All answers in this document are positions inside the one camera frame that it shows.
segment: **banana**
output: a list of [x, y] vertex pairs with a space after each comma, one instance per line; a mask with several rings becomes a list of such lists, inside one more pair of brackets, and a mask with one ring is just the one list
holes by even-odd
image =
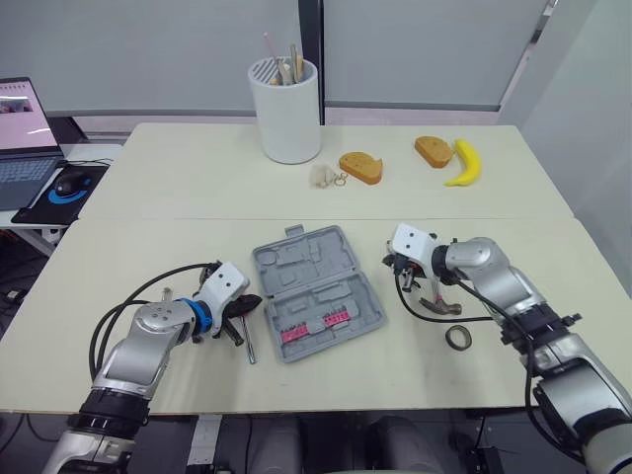
[[481, 157], [478, 151], [466, 140], [454, 140], [454, 150], [463, 160], [465, 171], [459, 176], [445, 183], [446, 186], [468, 186], [476, 181], [481, 174]]

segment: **computer mouse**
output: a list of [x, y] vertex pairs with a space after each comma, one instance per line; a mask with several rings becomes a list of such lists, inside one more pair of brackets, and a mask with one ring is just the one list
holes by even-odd
[[86, 190], [92, 183], [92, 178], [81, 170], [72, 170], [61, 173], [55, 180], [53, 188], [58, 196], [70, 196], [82, 190]]

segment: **pen holder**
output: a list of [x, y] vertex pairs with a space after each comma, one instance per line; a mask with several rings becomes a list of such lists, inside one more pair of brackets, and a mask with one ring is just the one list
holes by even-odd
[[320, 151], [316, 66], [304, 61], [298, 84], [273, 86], [270, 80], [276, 75], [271, 57], [248, 70], [264, 152], [279, 163], [304, 163]]

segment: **gray wall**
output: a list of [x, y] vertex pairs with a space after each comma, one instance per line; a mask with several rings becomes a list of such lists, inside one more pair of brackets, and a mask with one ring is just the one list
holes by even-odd
[[330, 105], [497, 110], [547, 0], [325, 0]]
[[630, 14], [629, 0], [560, 0], [500, 122], [520, 128], [632, 295]]
[[296, 0], [0, 4], [0, 77], [30, 76], [49, 113], [251, 113], [263, 32], [300, 45]]

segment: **toast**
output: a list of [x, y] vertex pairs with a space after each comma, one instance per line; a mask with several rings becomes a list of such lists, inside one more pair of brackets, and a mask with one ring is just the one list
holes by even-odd
[[415, 140], [415, 149], [433, 168], [443, 168], [454, 151], [450, 145], [436, 136], [420, 136]]
[[340, 167], [368, 185], [376, 185], [382, 179], [382, 160], [374, 160], [371, 155], [361, 151], [341, 156]]

